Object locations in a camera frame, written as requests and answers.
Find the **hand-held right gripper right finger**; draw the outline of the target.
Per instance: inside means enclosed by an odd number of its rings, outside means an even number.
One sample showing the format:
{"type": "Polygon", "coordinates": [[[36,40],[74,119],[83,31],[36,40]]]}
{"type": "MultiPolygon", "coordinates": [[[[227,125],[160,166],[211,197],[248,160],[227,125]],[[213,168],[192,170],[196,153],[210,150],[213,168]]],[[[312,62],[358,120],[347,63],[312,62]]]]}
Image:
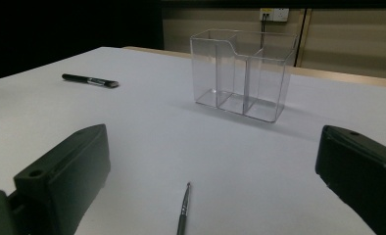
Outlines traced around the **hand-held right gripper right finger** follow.
{"type": "Polygon", "coordinates": [[[326,125],[315,172],[376,235],[386,235],[386,146],[353,130],[326,125]]]}

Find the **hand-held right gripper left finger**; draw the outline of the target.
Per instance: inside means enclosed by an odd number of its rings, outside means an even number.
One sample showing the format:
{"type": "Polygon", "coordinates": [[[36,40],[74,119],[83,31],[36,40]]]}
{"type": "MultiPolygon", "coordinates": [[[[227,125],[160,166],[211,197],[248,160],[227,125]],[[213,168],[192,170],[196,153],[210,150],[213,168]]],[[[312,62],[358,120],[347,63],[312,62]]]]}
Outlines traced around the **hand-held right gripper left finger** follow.
{"type": "Polygon", "coordinates": [[[83,128],[14,177],[22,235],[74,235],[111,170],[107,128],[83,128]]]}

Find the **black marker pen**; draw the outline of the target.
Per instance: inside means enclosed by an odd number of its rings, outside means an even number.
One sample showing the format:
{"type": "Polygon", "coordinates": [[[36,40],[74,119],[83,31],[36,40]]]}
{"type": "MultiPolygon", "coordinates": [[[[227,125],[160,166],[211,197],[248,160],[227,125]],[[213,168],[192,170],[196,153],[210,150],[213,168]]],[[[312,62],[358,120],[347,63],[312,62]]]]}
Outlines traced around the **black marker pen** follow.
{"type": "Polygon", "coordinates": [[[120,86],[120,84],[117,81],[97,78],[97,77],[89,77],[89,76],[64,73],[62,75],[62,78],[67,81],[88,83],[88,84],[103,86],[107,88],[116,88],[120,86]]]}

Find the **thin black pen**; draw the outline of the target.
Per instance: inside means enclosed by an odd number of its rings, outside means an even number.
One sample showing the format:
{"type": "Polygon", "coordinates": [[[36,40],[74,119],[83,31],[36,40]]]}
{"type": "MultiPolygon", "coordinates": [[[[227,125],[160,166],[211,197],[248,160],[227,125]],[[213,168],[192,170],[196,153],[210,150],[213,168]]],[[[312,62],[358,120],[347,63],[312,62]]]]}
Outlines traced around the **thin black pen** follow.
{"type": "Polygon", "coordinates": [[[191,191],[191,183],[188,182],[186,184],[186,190],[185,190],[185,193],[183,196],[181,211],[180,211],[178,224],[177,224],[176,235],[185,235],[187,217],[188,217],[189,201],[190,201],[190,191],[191,191]]]}

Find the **clear acrylic organizer box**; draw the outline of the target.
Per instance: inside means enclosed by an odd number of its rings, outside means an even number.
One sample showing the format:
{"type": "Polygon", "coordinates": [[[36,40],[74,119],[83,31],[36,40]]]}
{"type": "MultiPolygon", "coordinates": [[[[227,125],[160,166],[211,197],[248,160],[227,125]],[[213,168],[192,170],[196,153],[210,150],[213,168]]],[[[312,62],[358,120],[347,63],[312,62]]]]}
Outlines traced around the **clear acrylic organizer box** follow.
{"type": "Polygon", "coordinates": [[[294,66],[295,34],[209,29],[190,38],[194,101],[275,122],[294,66]]]}

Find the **black curtain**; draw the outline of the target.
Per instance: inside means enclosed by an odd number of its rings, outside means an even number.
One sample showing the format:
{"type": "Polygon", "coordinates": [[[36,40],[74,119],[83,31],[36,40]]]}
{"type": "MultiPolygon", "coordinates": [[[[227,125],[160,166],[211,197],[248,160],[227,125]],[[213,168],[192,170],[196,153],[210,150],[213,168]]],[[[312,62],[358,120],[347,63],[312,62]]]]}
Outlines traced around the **black curtain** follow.
{"type": "Polygon", "coordinates": [[[161,0],[0,0],[0,78],[101,46],[162,49],[161,0]]]}

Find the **wooden vertical wall trim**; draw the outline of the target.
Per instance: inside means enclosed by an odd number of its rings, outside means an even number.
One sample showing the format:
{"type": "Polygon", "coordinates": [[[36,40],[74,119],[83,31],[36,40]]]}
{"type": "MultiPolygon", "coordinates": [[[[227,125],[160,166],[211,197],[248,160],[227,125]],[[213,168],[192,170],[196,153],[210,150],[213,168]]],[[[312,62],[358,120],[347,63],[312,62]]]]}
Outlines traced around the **wooden vertical wall trim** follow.
{"type": "Polygon", "coordinates": [[[303,55],[304,55],[306,41],[308,38],[312,11],[313,10],[310,8],[305,8],[300,10],[299,20],[298,20],[298,29],[299,29],[298,50],[295,58],[295,66],[297,68],[302,64],[302,61],[303,61],[303,55]]]}

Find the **white wall socket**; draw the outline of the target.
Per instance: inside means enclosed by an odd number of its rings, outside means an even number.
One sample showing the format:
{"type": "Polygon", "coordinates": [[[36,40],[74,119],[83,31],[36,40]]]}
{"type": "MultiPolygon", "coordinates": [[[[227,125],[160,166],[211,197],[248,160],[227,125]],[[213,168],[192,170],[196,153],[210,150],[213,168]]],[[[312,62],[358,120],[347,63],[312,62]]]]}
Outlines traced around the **white wall socket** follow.
{"type": "Polygon", "coordinates": [[[260,20],[267,22],[285,23],[288,20],[287,8],[260,8],[260,20]]]}

